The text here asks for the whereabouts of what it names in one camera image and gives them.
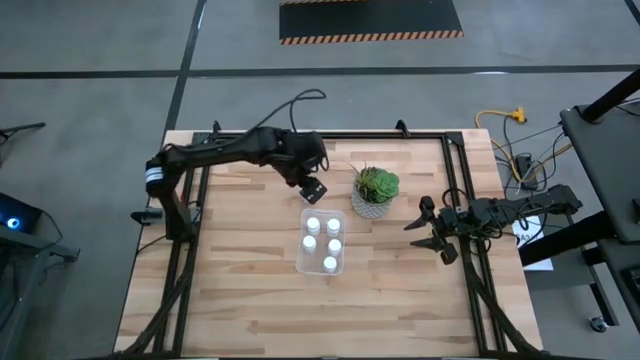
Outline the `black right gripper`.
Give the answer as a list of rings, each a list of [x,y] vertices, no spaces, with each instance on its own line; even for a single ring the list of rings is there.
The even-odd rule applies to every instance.
[[[444,207],[435,216],[435,204],[430,196],[423,196],[418,204],[420,216],[405,226],[405,230],[413,230],[425,227],[432,222],[432,234],[434,237],[415,240],[411,246],[426,248],[437,253],[445,265],[452,264],[458,257],[458,252],[452,243],[446,238],[471,236],[475,233],[475,220],[469,211],[461,207]]]

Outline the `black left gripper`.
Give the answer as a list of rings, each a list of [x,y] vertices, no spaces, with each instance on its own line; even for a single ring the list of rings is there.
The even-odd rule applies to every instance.
[[[309,204],[316,204],[327,191],[326,186],[318,178],[311,176],[311,173],[318,170],[320,157],[296,158],[287,155],[284,157],[284,162],[286,184],[290,187],[300,187],[301,197]]]

